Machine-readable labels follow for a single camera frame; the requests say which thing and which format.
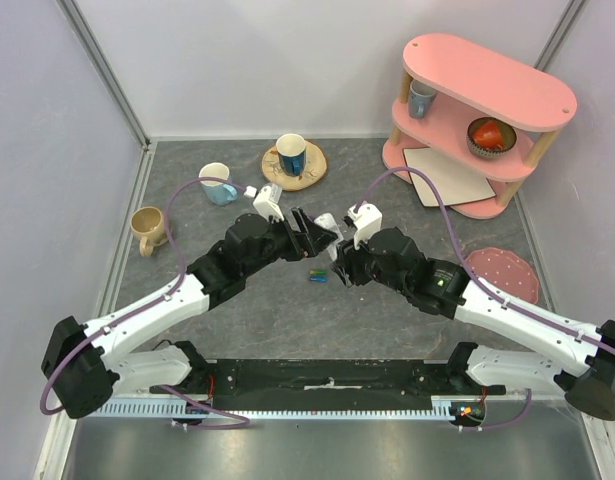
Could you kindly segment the white remote control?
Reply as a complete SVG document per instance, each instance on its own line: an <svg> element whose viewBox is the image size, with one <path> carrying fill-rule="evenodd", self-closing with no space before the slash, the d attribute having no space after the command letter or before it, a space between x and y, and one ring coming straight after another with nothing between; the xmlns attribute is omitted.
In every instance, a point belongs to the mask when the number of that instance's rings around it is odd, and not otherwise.
<svg viewBox="0 0 615 480"><path fill-rule="evenodd" d="M327 212L319 215L315 218L314 223L328 231L333 232L337 237L335 244L338 244L344 240L340 227L331 213Z"/></svg>

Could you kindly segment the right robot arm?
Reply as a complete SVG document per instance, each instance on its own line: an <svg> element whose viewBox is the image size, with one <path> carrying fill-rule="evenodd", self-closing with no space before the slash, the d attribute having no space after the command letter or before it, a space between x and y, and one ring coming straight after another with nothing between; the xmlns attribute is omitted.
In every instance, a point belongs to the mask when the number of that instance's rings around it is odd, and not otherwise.
<svg viewBox="0 0 615 480"><path fill-rule="evenodd" d="M509 360L484 347L445 368L454 392L478 384L560 391L577 410L615 421L615 321L597 326L519 300L447 260L426 257L398 228L340 242L333 269L347 285L377 282L418 310L491 330L525 352Z"/></svg>

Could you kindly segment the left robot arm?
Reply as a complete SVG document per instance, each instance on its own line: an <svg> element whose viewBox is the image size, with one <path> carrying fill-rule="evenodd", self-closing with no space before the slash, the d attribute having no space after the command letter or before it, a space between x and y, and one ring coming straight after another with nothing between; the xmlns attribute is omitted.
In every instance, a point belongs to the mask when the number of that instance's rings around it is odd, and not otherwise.
<svg viewBox="0 0 615 480"><path fill-rule="evenodd" d="M41 362L60 410L80 419L102 407L125 386L176 385L195 393L206 382L201 356L190 343L174 345L163 356L140 357L145 375L130 365L133 350L170 327L202 315L241 293L246 281L278 260L301 261L321 254L342 237L330 213L312 218L300 208L296 223L238 217L206 254L183 268L161 289L105 317L80 324L72 316L53 328Z"/></svg>

